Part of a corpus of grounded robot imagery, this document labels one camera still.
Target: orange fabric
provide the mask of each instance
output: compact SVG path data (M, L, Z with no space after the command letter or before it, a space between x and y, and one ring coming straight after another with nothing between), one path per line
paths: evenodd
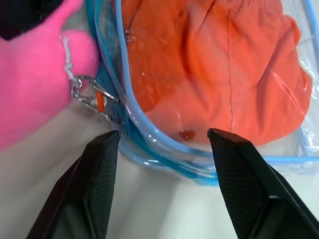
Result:
M302 123L311 78L300 32L280 0L122 0L136 98L174 138L208 142L207 129L254 144Z

